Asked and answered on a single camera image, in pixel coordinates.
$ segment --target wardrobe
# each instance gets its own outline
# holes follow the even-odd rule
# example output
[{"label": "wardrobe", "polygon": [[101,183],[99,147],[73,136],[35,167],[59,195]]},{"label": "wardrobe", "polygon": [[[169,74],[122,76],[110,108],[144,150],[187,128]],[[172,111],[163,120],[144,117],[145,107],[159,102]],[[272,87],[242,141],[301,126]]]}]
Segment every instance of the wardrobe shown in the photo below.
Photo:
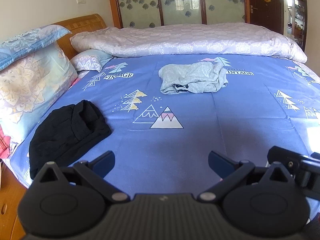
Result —
[{"label": "wardrobe", "polygon": [[245,0],[114,0],[119,27],[245,22]]}]

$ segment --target brown door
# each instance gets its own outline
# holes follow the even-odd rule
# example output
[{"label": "brown door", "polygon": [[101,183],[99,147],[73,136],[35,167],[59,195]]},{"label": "brown door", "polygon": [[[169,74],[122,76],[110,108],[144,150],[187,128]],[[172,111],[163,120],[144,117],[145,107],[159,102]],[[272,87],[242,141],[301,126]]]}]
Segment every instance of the brown door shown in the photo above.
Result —
[{"label": "brown door", "polygon": [[250,23],[283,34],[283,0],[250,0]]}]

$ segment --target frosted glass panel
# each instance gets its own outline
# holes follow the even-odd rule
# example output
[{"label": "frosted glass panel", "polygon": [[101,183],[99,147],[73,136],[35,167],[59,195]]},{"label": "frosted glass panel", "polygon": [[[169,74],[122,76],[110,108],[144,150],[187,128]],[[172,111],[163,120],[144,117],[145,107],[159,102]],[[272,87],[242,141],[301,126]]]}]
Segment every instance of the frosted glass panel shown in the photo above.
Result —
[{"label": "frosted glass panel", "polygon": [[164,25],[202,23],[200,0],[161,0]]},{"label": "frosted glass panel", "polygon": [[207,24],[244,22],[244,0],[205,0]]},{"label": "frosted glass panel", "polygon": [[119,0],[123,27],[161,26],[158,0]]}]

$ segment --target blue bed sheet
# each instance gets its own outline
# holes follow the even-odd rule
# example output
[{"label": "blue bed sheet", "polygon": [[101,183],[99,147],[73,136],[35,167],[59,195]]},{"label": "blue bed sheet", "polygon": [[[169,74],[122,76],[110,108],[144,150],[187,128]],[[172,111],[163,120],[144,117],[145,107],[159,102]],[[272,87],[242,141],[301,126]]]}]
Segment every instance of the blue bed sheet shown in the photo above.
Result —
[{"label": "blue bed sheet", "polygon": [[[201,60],[222,62],[228,86],[217,93],[160,93],[161,67]],[[274,145],[303,155],[320,152],[320,84],[291,60],[243,55],[114,59],[69,89],[40,123],[53,109],[83,99],[101,110],[113,133],[81,159],[112,150],[116,164],[105,180],[131,197],[198,195],[220,179],[208,166],[211,150],[258,166],[266,165]],[[28,148],[35,129],[10,160],[26,186],[31,183]],[[308,201],[312,219],[320,204]]]}]

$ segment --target folded gray clothing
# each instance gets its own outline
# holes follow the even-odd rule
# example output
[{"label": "folded gray clothing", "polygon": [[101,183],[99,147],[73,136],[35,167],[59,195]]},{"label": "folded gray clothing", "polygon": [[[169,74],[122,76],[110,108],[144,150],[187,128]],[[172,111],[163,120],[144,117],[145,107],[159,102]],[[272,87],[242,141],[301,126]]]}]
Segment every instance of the folded gray clothing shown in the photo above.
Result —
[{"label": "folded gray clothing", "polygon": [[165,95],[217,92],[228,84],[226,73],[222,63],[169,64],[159,70],[159,77],[163,80],[160,92]]}]

